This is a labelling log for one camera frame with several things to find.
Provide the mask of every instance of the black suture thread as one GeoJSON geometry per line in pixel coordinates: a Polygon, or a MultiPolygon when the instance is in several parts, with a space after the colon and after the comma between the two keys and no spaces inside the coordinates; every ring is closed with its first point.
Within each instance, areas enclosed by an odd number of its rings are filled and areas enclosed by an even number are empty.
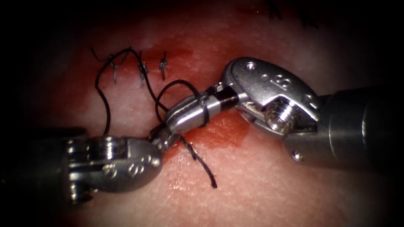
{"type": "MultiPolygon", "coordinates": [[[[173,82],[167,84],[167,85],[161,90],[160,94],[158,95],[158,97],[157,97],[157,102],[160,102],[160,99],[161,99],[162,95],[164,94],[164,92],[165,92],[168,88],[170,88],[170,87],[172,87],[173,85],[176,85],[176,84],[183,84],[183,85],[186,85],[186,86],[193,92],[193,94],[195,95],[196,99],[198,100],[198,103],[202,106],[203,113],[204,113],[204,124],[203,124],[202,126],[205,126],[205,125],[207,124],[207,122],[209,121],[209,112],[208,112],[208,110],[207,110],[206,103],[205,103],[205,102],[202,100],[202,98],[200,97],[200,94],[199,94],[198,90],[197,90],[191,83],[189,83],[188,81],[182,80],[182,79],[178,79],[178,80],[175,80],[175,81],[173,81],[173,82]]],[[[156,115],[157,115],[158,120],[159,120],[160,122],[162,122],[163,119],[160,117],[157,102],[156,102],[156,105],[155,105],[155,111],[156,111],[156,115]]],[[[197,160],[197,161],[202,165],[202,167],[203,167],[203,169],[206,171],[206,173],[209,175],[210,183],[211,183],[211,185],[212,185],[212,188],[217,188],[218,185],[217,185],[217,183],[216,183],[215,176],[212,174],[212,171],[209,169],[209,167],[207,166],[207,164],[198,156],[198,154],[195,152],[195,150],[193,149],[193,147],[185,140],[185,138],[184,138],[182,135],[180,136],[180,140],[181,140],[181,142],[185,145],[185,148],[187,148],[187,150],[191,153],[192,158],[193,158],[194,160],[197,160]]]]}
{"type": "MultiPolygon", "coordinates": [[[[98,94],[101,96],[102,101],[104,102],[105,105],[105,109],[106,109],[106,125],[105,125],[105,130],[103,135],[108,135],[109,132],[109,128],[110,128],[110,124],[111,124],[111,110],[109,108],[109,104],[108,101],[106,100],[105,95],[103,94],[103,92],[101,91],[100,87],[98,86],[99,82],[100,82],[100,77],[102,75],[102,73],[105,71],[105,69],[111,64],[111,62],[116,59],[117,57],[119,57],[121,54],[124,53],[133,53],[135,55],[135,57],[137,58],[138,62],[141,62],[139,55],[136,53],[136,51],[132,50],[132,48],[127,48],[127,49],[123,49],[120,52],[118,52],[115,55],[111,55],[110,58],[107,59],[107,61],[104,63],[104,65],[101,67],[100,71],[97,74],[96,77],[96,82],[95,82],[95,87],[96,90],[98,92],[98,94]]],[[[153,100],[156,102],[157,98],[153,93],[152,88],[150,87],[150,83],[149,83],[149,79],[146,76],[146,70],[143,67],[143,64],[140,64],[140,70],[143,72],[143,74],[145,75],[144,79],[146,81],[146,85],[147,85],[147,89],[149,90],[149,93],[151,95],[151,97],[153,98],[153,100]]],[[[158,103],[158,105],[161,107],[161,109],[163,109],[164,111],[168,111],[168,108],[165,107],[164,105],[162,105],[161,103],[158,103]]]]}
{"type": "Polygon", "coordinates": [[[167,51],[164,51],[163,53],[163,58],[160,60],[160,69],[161,69],[161,77],[162,80],[165,81],[165,72],[164,72],[164,68],[167,66],[167,51]]]}
{"type": "MultiPolygon", "coordinates": [[[[94,49],[91,48],[90,50],[91,50],[91,52],[93,52],[94,56],[98,59],[97,55],[95,55],[94,49]]],[[[102,73],[105,71],[105,69],[108,67],[108,65],[109,65],[115,58],[117,58],[118,56],[120,56],[120,55],[123,54],[123,53],[129,53],[129,52],[130,52],[130,53],[133,53],[133,54],[135,55],[136,59],[138,60],[138,63],[139,63],[139,65],[140,65],[140,70],[141,70],[141,71],[143,72],[143,74],[145,75],[145,76],[144,76],[144,79],[145,79],[145,81],[146,81],[147,89],[149,90],[149,93],[150,93],[152,99],[156,102],[156,106],[159,106],[159,107],[160,107],[161,109],[163,109],[165,112],[168,111],[168,108],[165,107],[163,104],[161,104],[161,103],[159,102],[159,100],[156,98],[156,96],[154,95],[153,90],[152,90],[152,88],[151,88],[151,86],[150,86],[150,83],[149,83],[149,79],[148,79],[147,74],[146,74],[146,70],[145,70],[143,64],[141,64],[140,56],[139,56],[139,55],[136,53],[136,51],[134,51],[131,47],[129,47],[129,48],[127,48],[127,49],[123,49],[123,50],[121,50],[120,52],[116,53],[115,55],[110,56],[110,57],[107,59],[107,62],[101,67],[101,69],[100,69],[100,71],[98,72],[97,77],[96,77],[95,88],[96,88],[98,94],[101,96],[101,99],[102,99],[102,101],[104,102],[105,109],[106,109],[106,125],[105,125],[105,130],[104,130],[104,133],[103,133],[104,136],[105,136],[105,135],[108,135],[108,132],[109,132],[109,127],[110,127],[110,124],[111,124],[111,110],[109,109],[109,104],[108,104],[108,101],[107,101],[105,95],[103,94],[103,92],[101,91],[100,87],[98,86],[99,81],[100,81],[100,77],[101,77],[102,73]]],[[[191,90],[197,92],[197,90],[195,89],[194,86],[192,86],[190,83],[188,83],[188,84],[190,85],[189,88],[190,88],[191,90]]],[[[206,108],[206,110],[204,109],[204,112],[205,112],[205,113],[207,112],[207,114],[208,114],[207,116],[205,115],[205,121],[206,121],[206,119],[209,120],[209,112],[207,111],[206,105],[205,105],[205,108],[206,108]]],[[[194,150],[194,149],[192,148],[192,146],[185,140],[185,138],[184,138],[183,136],[180,136],[180,140],[181,140],[181,142],[185,145],[185,147],[187,148],[187,150],[191,153],[192,158],[193,158],[194,160],[197,160],[197,161],[202,165],[202,167],[204,168],[204,170],[206,171],[206,173],[209,175],[209,178],[210,178],[212,187],[213,187],[213,188],[217,188],[218,186],[217,186],[217,184],[216,184],[215,177],[214,177],[214,175],[212,174],[212,172],[211,172],[211,170],[209,169],[209,167],[207,166],[207,164],[198,156],[198,154],[196,154],[195,150],[194,150]]]]}
{"type": "Polygon", "coordinates": [[[94,51],[94,48],[90,48],[91,53],[94,55],[94,57],[96,58],[97,61],[106,61],[110,58],[111,55],[109,55],[108,57],[104,58],[104,59],[100,59],[98,58],[96,52],[94,51]]]}
{"type": "Polygon", "coordinates": [[[203,169],[206,171],[206,173],[209,175],[210,178],[210,185],[212,188],[218,188],[218,185],[215,180],[215,176],[213,175],[212,171],[209,169],[207,164],[198,156],[198,154],[195,152],[193,147],[185,140],[183,136],[180,136],[181,142],[185,145],[187,150],[191,153],[191,156],[194,160],[197,160],[203,167],[203,169]]]}
{"type": "Polygon", "coordinates": [[[269,19],[272,20],[272,12],[275,12],[276,16],[278,17],[279,20],[282,20],[281,14],[278,11],[278,8],[275,6],[275,4],[270,1],[267,0],[266,1],[267,6],[269,7],[269,19]]]}
{"type": "MultiPolygon", "coordinates": [[[[202,107],[202,112],[203,112],[203,115],[204,115],[204,119],[203,119],[203,125],[202,125],[201,127],[205,127],[206,124],[209,122],[209,118],[210,118],[210,117],[209,117],[209,111],[207,110],[206,103],[205,103],[205,101],[201,98],[201,95],[199,94],[198,90],[197,90],[191,83],[189,83],[188,81],[182,80],[182,79],[178,79],[178,80],[174,80],[173,82],[167,84],[167,85],[161,90],[160,94],[158,95],[158,97],[157,97],[157,102],[160,102],[161,97],[163,96],[164,92],[165,92],[168,88],[170,88],[170,87],[172,87],[172,86],[174,86],[174,85],[176,85],[176,84],[183,84],[183,85],[187,86],[187,87],[192,91],[192,93],[194,94],[195,98],[198,100],[199,105],[202,107]]],[[[158,119],[160,122],[162,122],[163,119],[160,117],[157,102],[156,102],[156,105],[155,105],[154,110],[156,111],[157,119],[158,119]]]]}

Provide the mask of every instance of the red blood stain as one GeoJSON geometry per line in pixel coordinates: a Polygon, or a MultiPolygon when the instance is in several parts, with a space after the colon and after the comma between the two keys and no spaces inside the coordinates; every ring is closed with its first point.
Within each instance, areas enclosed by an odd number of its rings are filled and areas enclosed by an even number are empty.
{"type": "MultiPolygon", "coordinates": [[[[204,148],[239,147],[247,135],[249,124],[236,112],[224,111],[212,118],[204,128],[187,132],[184,137],[191,144],[203,144],[204,148]]],[[[170,160],[182,149],[178,141],[165,155],[164,161],[170,160]]]]}

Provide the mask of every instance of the metal jaw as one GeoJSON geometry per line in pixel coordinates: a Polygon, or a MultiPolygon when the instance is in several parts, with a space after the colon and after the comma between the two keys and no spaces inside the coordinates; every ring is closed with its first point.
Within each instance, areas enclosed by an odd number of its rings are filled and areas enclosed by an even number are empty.
{"type": "Polygon", "coordinates": [[[163,154],[147,139],[93,137],[66,143],[72,203],[88,200],[90,190],[127,192],[153,180],[163,154]]]}
{"type": "Polygon", "coordinates": [[[282,139],[304,121],[319,120],[321,102],[291,72],[256,58],[237,58],[227,64],[218,88],[231,87],[245,120],[272,137],[282,139]]]}

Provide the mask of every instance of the metal cylinder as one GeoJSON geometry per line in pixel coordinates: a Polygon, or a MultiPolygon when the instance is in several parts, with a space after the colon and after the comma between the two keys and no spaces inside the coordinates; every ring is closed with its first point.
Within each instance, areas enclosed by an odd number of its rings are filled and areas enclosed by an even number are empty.
{"type": "Polygon", "coordinates": [[[54,212],[69,207],[67,144],[85,140],[83,128],[29,129],[7,148],[1,171],[2,201],[19,212],[54,212]]]}
{"type": "Polygon", "coordinates": [[[283,147],[294,161],[310,166],[394,172],[395,100],[378,87],[339,91],[322,106],[316,131],[292,132],[283,147]]]}

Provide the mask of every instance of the skin surface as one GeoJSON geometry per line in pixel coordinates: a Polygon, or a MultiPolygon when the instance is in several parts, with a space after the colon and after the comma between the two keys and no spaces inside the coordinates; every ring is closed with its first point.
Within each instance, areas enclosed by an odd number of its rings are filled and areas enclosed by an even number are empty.
{"type": "MultiPolygon", "coordinates": [[[[155,94],[176,79],[203,91],[218,82],[229,61],[242,56],[287,69],[318,95],[380,82],[379,37],[370,35],[366,21],[353,20],[359,8],[277,6],[282,20],[274,16],[272,21],[260,1],[143,3],[142,10],[79,11],[75,19],[52,27],[57,29],[37,46],[41,51],[29,64],[33,77],[21,84],[23,124],[82,126],[91,136],[102,134],[106,111],[94,81],[103,63],[89,47],[100,58],[129,46],[141,50],[155,94]],[[302,8],[319,29],[303,28],[296,16],[302,8]],[[168,66],[162,81],[158,65],[165,50],[168,66]]],[[[362,10],[366,17],[367,10],[362,10]]],[[[158,124],[133,55],[117,69],[117,84],[109,67],[100,88],[111,107],[111,135],[144,137],[158,124]]],[[[170,107],[190,94],[177,85],[161,102],[170,107]]],[[[384,221],[388,212],[391,191],[382,176],[297,165],[279,141],[252,128],[234,109],[184,137],[211,168],[217,189],[177,142],[150,184],[130,193],[98,192],[90,203],[52,222],[100,227],[369,226],[384,221]]]]}

